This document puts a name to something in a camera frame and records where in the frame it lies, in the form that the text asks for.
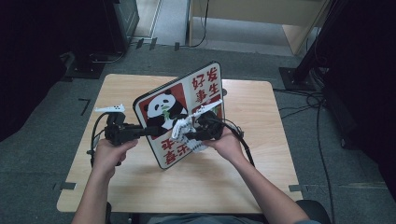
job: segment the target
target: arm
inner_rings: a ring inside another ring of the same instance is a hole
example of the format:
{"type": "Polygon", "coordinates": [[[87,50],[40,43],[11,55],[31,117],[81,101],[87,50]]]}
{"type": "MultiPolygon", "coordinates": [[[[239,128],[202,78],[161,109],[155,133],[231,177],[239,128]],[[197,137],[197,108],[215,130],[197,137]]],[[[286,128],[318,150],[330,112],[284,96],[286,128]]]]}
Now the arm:
{"type": "Polygon", "coordinates": [[[134,140],[114,147],[105,139],[99,141],[92,171],[72,223],[106,222],[108,184],[116,172],[117,162],[124,161],[127,150],[136,144],[134,140]]]}
{"type": "Polygon", "coordinates": [[[273,185],[245,158],[233,133],[224,128],[220,140],[204,141],[229,161],[242,176],[269,223],[296,223],[309,220],[304,210],[282,190],[273,185]]]}

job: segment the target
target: black stand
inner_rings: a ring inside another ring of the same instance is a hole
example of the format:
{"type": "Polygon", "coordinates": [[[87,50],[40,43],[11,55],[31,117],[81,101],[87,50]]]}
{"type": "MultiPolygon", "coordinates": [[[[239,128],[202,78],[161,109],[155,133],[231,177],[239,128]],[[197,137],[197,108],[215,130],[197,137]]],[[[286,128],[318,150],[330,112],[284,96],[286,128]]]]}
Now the black stand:
{"type": "Polygon", "coordinates": [[[279,73],[285,89],[291,91],[315,91],[311,78],[306,76],[303,80],[297,80],[296,71],[296,68],[279,67],[279,73]]]}
{"type": "Polygon", "coordinates": [[[105,68],[104,63],[93,63],[88,55],[82,57],[75,56],[75,60],[70,65],[64,77],[99,79],[105,68]]]}

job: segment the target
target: black cable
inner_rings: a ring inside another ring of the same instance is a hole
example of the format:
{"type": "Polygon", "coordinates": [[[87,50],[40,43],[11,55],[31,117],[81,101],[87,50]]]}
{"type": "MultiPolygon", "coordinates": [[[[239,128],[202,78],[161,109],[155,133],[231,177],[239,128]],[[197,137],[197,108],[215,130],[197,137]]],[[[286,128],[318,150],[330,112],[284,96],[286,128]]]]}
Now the black cable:
{"type": "Polygon", "coordinates": [[[106,113],[101,114],[101,115],[99,116],[99,118],[96,120],[95,124],[93,125],[92,136],[91,136],[91,149],[90,149],[90,154],[91,154],[91,166],[93,166],[94,154],[95,154],[95,151],[93,150],[93,149],[94,149],[93,142],[94,142],[96,136],[98,135],[98,134],[95,135],[95,133],[96,133],[96,128],[97,128],[97,126],[98,126],[98,123],[99,123],[100,119],[101,119],[104,115],[108,115],[108,113],[106,112],[106,113]]]}
{"type": "Polygon", "coordinates": [[[281,119],[287,118],[291,115],[295,115],[298,114],[300,112],[303,112],[307,109],[310,108],[318,108],[318,104],[321,101],[320,98],[323,97],[323,94],[321,92],[305,92],[305,91],[288,91],[288,90],[280,90],[280,89],[273,89],[274,91],[278,91],[278,92],[283,92],[283,93],[288,93],[288,94],[293,94],[293,95],[299,95],[299,96],[305,96],[305,101],[306,101],[306,105],[300,106],[300,107],[284,107],[284,108],[280,108],[279,111],[284,110],[284,109],[300,109],[298,111],[292,112],[288,115],[285,115],[283,117],[281,117],[281,119]],[[310,99],[314,99],[316,101],[315,104],[312,104],[310,102],[310,99]]]}
{"type": "Polygon", "coordinates": [[[223,122],[223,121],[219,121],[219,120],[216,120],[216,119],[205,119],[205,120],[211,120],[211,121],[215,121],[215,122],[217,122],[217,123],[220,123],[221,125],[224,125],[225,127],[227,127],[228,129],[230,129],[231,130],[231,132],[233,133],[233,135],[235,135],[235,137],[239,140],[239,142],[242,144],[242,146],[244,146],[244,149],[245,149],[245,152],[247,153],[247,158],[248,158],[248,160],[250,161],[250,164],[252,164],[253,166],[255,166],[254,165],[254,161],[253,161],[253,157],[251,156],[251,153],[250,153],[250,148],[249,148],[249,146],[248,146],[248,144],[245,142],[245,140],[244,140],[244,137],[243,137],[243,132],[242,132],[242,130],[240,129],[240,127],[239,126],[236,126],[233,122],[231,122],[232,124],[233,124],[233,126],[235,127],[235,128],[233,128],[233,127],[231,127],[229,124],[227,124],[226,122],[223,122]]]}
{"type": "MultiPolygon", "coordinates": [[[[313,107],[316,107],[316,108],[318,109],[318,114],[317,114],[317,140],[318,140],[318,149],[319,149],[319,154],[320,154],[321,162],[322,162],[323,169],[324,169],[325,176],[326,176],[327,187],[328,187],[328,189],[329,189],[330,207],[331,207],[331,212],[332,212],[332,224],[335,224],[334,204],[333,204],[333,201],[332,201],[332,184],[331,184],[331,182],[330,182],[329,172],[328,172],[328,170],[327,170],[326,163],[325,163],[324,157],[323,157],[323,150],[322,150],[322,147],[321,147],[321,142],[320,142],[320,131],[319,131],[319,114],[320,114],[320,109],[321,109],[321,107],[322,107],[322,105],[323,105],[323,103],[324,103],[325,100],[324,100],[324,99],[321,99],[320,101],[318,101],[318,103],[317,103],[316,105],[311,105],[311,104],[309,104],[309,100],[308,100],[308,97],[313,97],[314,99],[318,100],[318,97],[323,97],[323,94],[322,94],[321,92],[312,92],[312,93],[305,92],[305,93],[303,93],[303,92],[301,92],[301,91],[284,91],[284,90],[278,90],[278,89],[274,89],[274,91],[279,91],[279,92],[284,92],[284,93],[289,93],[289,94],[296,94],[296,95],[306,95],[307,98],[306,98],[305,100],[307,101],[307,103],[308,103],[308,105],[309,105],[309,107],[306,108],[306,109],[312,108],[312,106],[313,106],[313,107]]],[[[290,115],[292,115],[292,114],[299,113],[299,112],[301,112],[301,111],[296,111],[296,112],[291,113],[291,114],[289,114],[289,115],[287,115],[287,116],[290,116],[290,115]]]]}
{"type": "Polygon", "coordinates": [[[318,139],[318,148],[319,148],[320,158],[322,161],[324,174],[326,176],[327,187],[329,189],[330,208],[331,208],[331,212],[332,212],[332,224],[335,224],[334,204],[332,201],[332,184],[330,183],[329,172],[327,171],[326,163],[324,162],[323,150],[322,150],[321,143],[320,143],[319,114],[320,114],[320,108],[321,108],[323,102],[324,102],[324,100],[322,100],[320,102],[320,104],[318,105],[318,115],[317,115],[317,137],[318,138],[317,139],[318,139]]]}
{"type": "Polygon", "coordinates": [[[183,46],[180,46],[181,48],[191,48],[191,49],[193,49],[193,48],[196,48],[196,47],[200,46],[204,42],[204,40],[206,38],[206,21],[207,21],[207,11],[208,10],[209,10],[209,0],[207,0],[207,2],[206,2],[205,21],[204,21],[204,37],[202,37],[201,42],[199,42],[199,44],[194,45],[194,46],[183,45],[183,46]]]}
{"type": "Polygon", "coordinates": [[[285,118],[287,118],[288,116],[291,116],[291,115],[298,114],[298,113],[300,113],[300,112],[303,112],[303,111],[305,111],[305,110],[307,110],[307,109],[310,109],[310,108],[312,108],[312,107],[311,107],[311,106],[309,106],[309,107],[307,107],[307,108],[304,108],[304,109],[301,109],[301,110],[298,110],[298,111],[292,112],[292,113],[290,113],[290,114],[288,114],[288,115],[285,115],[285,116],[281,117],[281,119],[285,119],[285,118]]]}
{"type": "Polygon", "coordinates": [[[124,52],[119,56],[119,58],[117,58],[117,59],[115,59],[115,60],[113,60],[113,61],[104,61],[104,62],[97,62],[97,61],[91,61],[92,63],[114,63],[114,62],[116,62],[116,61],[118,61],[120,58],[122,58],[122,56],[124,55],[124,52]]]}
{"type": "Polygon", "coordinates": [[[278,109],[278,111],[285,110],[285,109],[302,109],[302,108],[307,108],[307,107],[310,107],[310,105],[303,105],[303,106],[299,106],[299,107],[282,107],[282,108],[278,109]]]}

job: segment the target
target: panda illustration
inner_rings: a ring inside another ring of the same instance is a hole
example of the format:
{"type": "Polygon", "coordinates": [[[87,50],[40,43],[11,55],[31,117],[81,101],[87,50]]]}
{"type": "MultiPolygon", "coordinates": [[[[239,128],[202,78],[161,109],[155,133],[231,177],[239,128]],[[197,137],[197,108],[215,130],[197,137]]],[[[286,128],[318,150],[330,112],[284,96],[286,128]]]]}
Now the panda illustration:
{"type": "Polygon", "coordinates": [[[188,111],[181,102],[172,95],[171,90],[154,97],[148,105],[144,106],[148,113],[147,125],[159,127],[159,135],[173,128],[173,121],[179,115],[186,115],[188,111]]]}

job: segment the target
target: floor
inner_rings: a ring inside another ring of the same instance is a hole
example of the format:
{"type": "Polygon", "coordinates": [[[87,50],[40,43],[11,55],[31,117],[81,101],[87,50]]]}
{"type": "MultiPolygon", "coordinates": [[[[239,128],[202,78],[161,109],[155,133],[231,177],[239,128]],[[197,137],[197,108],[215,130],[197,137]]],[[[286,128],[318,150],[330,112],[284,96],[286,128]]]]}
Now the floor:
{"type": "MultiPolygon", "coordinates": [[[[157,44],[174,46],[176,42],[181,46],[188,45],[188,1],[177,0],[137,0],[140,22],[134,41],[145,38],[145,43],[150,43],[152,38],[157,38],[157,44]],[[150,26],[150,35],[142,36],[139,27],[142,24],[150,26]]],[[[280,24],[227,21],[219,19],[193,18],[192,45],[201,49],[218,49],[238,52],[253,52],[280,56],[298,56],[303,58],[315,40],[317,30],[314,29],[308,37],[298,55],[293,55],[288,40],[280,24]]]]}

